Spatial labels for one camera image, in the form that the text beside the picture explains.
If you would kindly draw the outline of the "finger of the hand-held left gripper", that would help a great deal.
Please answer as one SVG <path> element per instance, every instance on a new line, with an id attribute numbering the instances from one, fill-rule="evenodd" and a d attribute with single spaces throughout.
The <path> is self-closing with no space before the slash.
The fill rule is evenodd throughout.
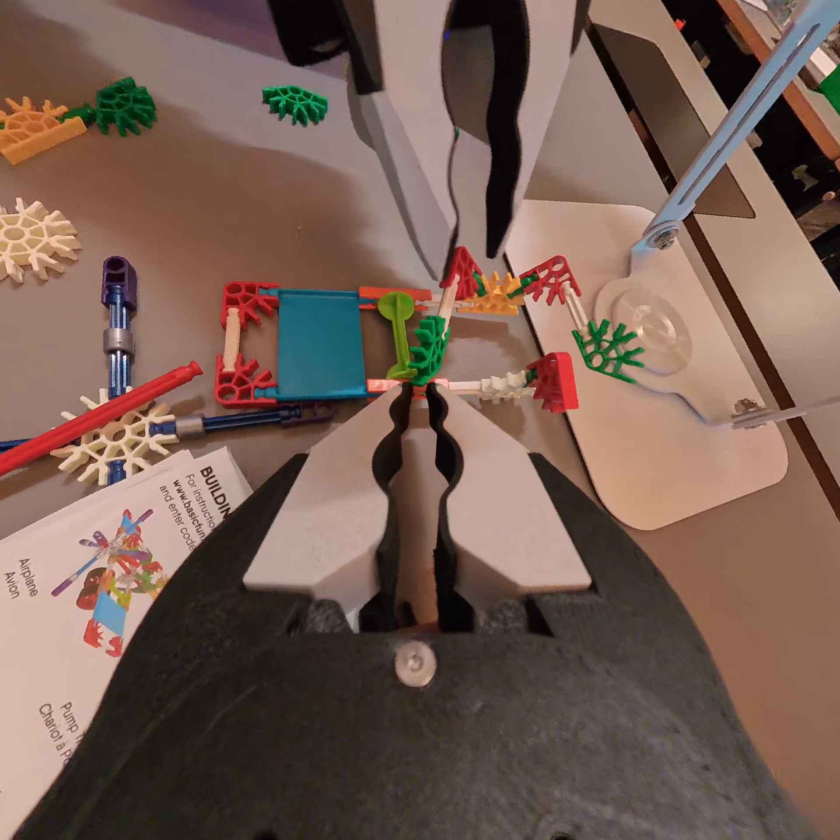
<path id="1" fill-rule="evenodd" d="M 360 116 L 434 281 L 445 276 L 458 231 L 450 184 L 455 126 L 443 80 L 450 6 L 446 1 L 346 3 Z"/>
<path id="2" fill-rule="evenodd" d="M 453 122 L 489 146 L 486 256 L 503 252 L 590 2 L 453 2 Z"/>

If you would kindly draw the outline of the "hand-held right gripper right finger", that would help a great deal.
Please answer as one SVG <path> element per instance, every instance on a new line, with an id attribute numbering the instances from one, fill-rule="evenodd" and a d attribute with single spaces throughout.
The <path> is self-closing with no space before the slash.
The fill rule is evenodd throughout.
<path id="1" fill-rule="evenodd" d="M 438 619 L 588 590 L 592 576 L 529 451 L 444 385 L 429 387 L 429 424 L 447 483 L 434 550 Z"/>

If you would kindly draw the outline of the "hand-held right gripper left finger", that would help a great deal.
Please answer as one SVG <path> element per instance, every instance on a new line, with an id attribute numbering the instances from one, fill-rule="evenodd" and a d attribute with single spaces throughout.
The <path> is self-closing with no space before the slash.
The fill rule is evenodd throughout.
<path id="1" fill-rule="evenodd" d="M 379 395 L 307 454 L 244 584 L 333 601 L 351 621 L 392 595 L 399 534 L 391 483 L 403 466 L 403 389 Z"/>

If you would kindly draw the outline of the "green fan connector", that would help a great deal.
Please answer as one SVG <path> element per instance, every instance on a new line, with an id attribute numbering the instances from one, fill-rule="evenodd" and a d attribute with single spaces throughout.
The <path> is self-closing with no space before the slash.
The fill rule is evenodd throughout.
<path id="1" fill-rule="evenodd" d="M 261 101 L 279 121 L 289 118 L 292 125 L 319 125 L 327 116 L 329 100 L 295 85 L 264 87 Z"/>

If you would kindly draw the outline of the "colourful construction toy model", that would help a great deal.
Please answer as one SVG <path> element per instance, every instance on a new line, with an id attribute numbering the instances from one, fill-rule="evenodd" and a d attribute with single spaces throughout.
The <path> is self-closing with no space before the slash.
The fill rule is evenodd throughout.
<path id="1" fill-rule="evenodd" d="M 429 383 L 463 396 L 501 401 L 531 397 L 551 413 L 579 406 L 571 356 L 548 353 L 524 369 L 477 381 L 444 379 L 452 317 L 512 318 L 527 299 L 558 302 L 572 316 L 572 338 L 584 366 L 620 382 L 625 369 L 643 369 L 644 348 L 623 322 L 588 318 L 566 258 L 557 255 L 522 276 L 485 276 L 468 249 L 455 250 L 439 293 L 388 287 L 358 290 L 286 289 L 276 283 L 231 282 L 223 293 L 224 350 L 216 358 L 214 395 L 228 408 L 375 398 L 411 385 L 416 397 Z M 379 380 L 366 376 L 362 311 L 378 312 L 392 327 L 395 362 Z"/>

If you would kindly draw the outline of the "white metal stand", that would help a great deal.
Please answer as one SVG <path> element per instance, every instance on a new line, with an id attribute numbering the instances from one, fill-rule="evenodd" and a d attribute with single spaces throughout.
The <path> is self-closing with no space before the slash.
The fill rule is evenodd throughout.
<path id="1" fill-rule="evenodd" d="M 838 290 L 747 145 L 728 168 L 754 216 L 695 216 L 794 404 L 838 396 Z M 524 201 L 507 243 L 516 272 L 562 255 L 595 323 L 627 300 L 679 315 L 691 355 L 672 375 L 636 368 L 635 384 L 577 366 L 570 424 L 598 497 L 620 522 L 657 530 L 781 481 L 781 425 L 732 426 L 735 403 L 763 400 L 758 374 L 710 298 L 682 234 L 628 274 L 631 247 L 654 213 L 643 206 Z"/>

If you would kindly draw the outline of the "red plastic rod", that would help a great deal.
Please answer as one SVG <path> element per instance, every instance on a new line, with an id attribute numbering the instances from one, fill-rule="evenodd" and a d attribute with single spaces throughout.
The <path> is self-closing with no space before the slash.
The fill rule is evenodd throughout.
<path id="1" fill-rule="evenodd" d="M 123 414 L 152 402 L 159 396 L 203 375 L 197 362 L 179 366 L 171 371 L 90 410 L 84 415 L 64 422 L 36 437 L 1 454 L 1 476 L 21 469 L 48 455 L 52 450 L 62 448 L 77 438 L 103 427 Z"/>

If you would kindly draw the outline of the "toy instruction booklet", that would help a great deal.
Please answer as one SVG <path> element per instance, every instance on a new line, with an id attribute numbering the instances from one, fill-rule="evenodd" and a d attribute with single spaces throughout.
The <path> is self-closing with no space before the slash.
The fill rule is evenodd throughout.
<path id="1" fill-rule="evenodd" d="M 179 454 L 2 541 L 2 816 L 69 762 L 145 614 L 249 494 L 228 448 Z"/>

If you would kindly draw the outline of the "yellow and green connector pair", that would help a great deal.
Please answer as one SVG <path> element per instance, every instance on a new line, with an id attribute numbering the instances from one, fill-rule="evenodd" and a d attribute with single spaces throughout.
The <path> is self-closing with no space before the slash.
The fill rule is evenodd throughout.
<path id="1" fill-rule="evenodd" d="M 11 165 L 51 151 L 92 128 L 103 135 L 114 130 L 125 138 L 152 129 L 158 121 L 152 95 L 131 77 L 99 89 L 93 103 L 85 101 L 75 108 L 49 100 L 37 106 L 28 97 L 5 102 L 7 109 L 1 111 L 1 155 Z"/>

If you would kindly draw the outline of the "white snowflake connector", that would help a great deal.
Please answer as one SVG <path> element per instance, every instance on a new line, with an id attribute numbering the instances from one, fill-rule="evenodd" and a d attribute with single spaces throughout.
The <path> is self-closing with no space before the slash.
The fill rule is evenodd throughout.
<path id="1" fill-rule="evenodd" d="M 22 197 L 14 207 L 1 206 L 1 280 L 48 281 L 78 260 L 81 247 L 77 229 L 60 211 Z"/>

